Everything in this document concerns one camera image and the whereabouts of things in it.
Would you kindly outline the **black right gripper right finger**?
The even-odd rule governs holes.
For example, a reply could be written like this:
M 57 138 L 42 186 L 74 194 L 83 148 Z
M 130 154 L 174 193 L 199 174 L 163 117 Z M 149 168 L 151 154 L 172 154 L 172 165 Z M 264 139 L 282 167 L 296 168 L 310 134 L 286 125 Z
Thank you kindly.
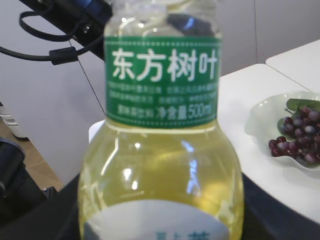
M 245 174 L 243 240 L 318 240 L 320 225 L 285 206 Z

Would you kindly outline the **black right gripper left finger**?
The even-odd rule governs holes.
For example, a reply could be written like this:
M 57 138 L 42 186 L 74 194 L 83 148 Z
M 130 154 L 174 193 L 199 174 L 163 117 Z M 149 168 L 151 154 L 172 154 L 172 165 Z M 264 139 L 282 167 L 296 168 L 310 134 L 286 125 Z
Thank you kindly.
M 79 240 L 78 183 L 74 177 L 53 198 L 0 228 L 2 240 Z

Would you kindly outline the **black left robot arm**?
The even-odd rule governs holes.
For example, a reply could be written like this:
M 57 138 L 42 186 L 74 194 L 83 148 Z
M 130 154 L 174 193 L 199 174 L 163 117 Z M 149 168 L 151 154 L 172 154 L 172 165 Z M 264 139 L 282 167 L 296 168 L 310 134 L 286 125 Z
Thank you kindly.
M 113 15 L 110 0 L 22 0 L 21 3 L 31 9 L 19 15 L 19 25 L 25 32 L 50 42 L 74 39 L 85 51 L 104 59 L 103 41 L 98 39 Z M 38 30 L 24 21 L 37 16 L 57 27 L 63 35 Z

